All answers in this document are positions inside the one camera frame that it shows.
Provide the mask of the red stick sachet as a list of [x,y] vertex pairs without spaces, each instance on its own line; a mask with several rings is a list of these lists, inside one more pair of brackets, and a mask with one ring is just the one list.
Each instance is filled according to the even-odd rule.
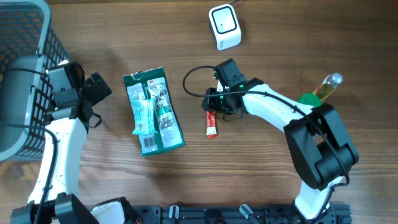
[[216,112],[206,112],[206,137],[208,139],[215,138],[218,136],[216,128]]

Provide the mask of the green 3M product package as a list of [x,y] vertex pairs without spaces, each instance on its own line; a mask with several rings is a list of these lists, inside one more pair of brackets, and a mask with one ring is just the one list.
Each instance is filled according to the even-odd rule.
[[136,135],[141,145],[141,156],[160,154],[184,146],[185,141],[174,111],[164,68],[144,70],[124,75],[123,78],[130,105],[131,98],[155,99],[154,122],[157,132]]

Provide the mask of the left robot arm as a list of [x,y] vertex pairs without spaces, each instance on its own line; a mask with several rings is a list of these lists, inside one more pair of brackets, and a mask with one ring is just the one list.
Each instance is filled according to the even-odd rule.
[[85,78],[77,62],[63,61],[44,73],[52,86],[46,110],[45,149],[39,177],[25,207],[16,208],[11,223],[97,223],[78,198],[81,152],[95,115],[93,106],[112,91],[97,72]]

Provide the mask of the small yellow oil bottle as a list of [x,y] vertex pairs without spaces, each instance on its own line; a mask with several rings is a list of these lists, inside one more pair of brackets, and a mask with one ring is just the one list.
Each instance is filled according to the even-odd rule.
[[343,76],[340,73],[333,73],[328,75],[321,84],[313,91],[313,94],[319,98],[320,101],[327,99],[341,84],[343,83]]

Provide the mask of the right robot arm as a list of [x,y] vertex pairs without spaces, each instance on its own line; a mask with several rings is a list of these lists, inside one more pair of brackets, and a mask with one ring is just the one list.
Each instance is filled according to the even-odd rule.
[[258,78],[247,80],[231,58],[213,71],[218,86],[207,89],[204,110],[258,116],[282,131],[302,179],[295,208],[310,223],[321,219],[332,192],[349,184],[348,172],[359,161],[337,110],[326,103],[299,103],[276,93]]

